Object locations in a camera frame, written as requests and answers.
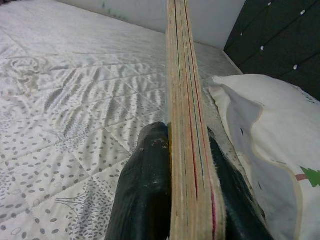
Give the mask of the black tufted headboard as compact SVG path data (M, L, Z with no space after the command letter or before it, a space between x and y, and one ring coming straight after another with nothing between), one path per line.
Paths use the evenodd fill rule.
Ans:
M285 81L320 101L320 0L246 0L224 52L244 74Z

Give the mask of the white pillow with tree print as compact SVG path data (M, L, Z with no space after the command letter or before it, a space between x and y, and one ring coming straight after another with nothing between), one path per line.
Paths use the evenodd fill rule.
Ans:
M320 101L266 75L209 84L274 240L320 240Z

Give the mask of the orange bordered blue board book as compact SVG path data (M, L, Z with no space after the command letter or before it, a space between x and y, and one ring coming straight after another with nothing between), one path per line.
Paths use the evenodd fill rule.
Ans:
M188 0L167 0L170 240L226 240L226 208L211 153Z

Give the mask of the white quilted mattress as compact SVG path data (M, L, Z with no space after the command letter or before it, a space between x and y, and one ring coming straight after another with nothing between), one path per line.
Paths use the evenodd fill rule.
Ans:
M55 0L0 5L0 240L110 240L122 170L166 120L166 36Z

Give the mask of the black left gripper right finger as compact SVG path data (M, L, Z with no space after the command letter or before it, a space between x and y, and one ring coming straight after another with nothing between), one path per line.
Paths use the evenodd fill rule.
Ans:
M211 129L208 135L226 208L225 240L274 240L243 175L226 158Z

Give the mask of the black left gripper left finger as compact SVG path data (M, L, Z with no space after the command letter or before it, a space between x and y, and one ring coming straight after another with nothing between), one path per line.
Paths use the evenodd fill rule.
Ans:
M168 128L146 125L121 171L105 240L168 240L172 176Z

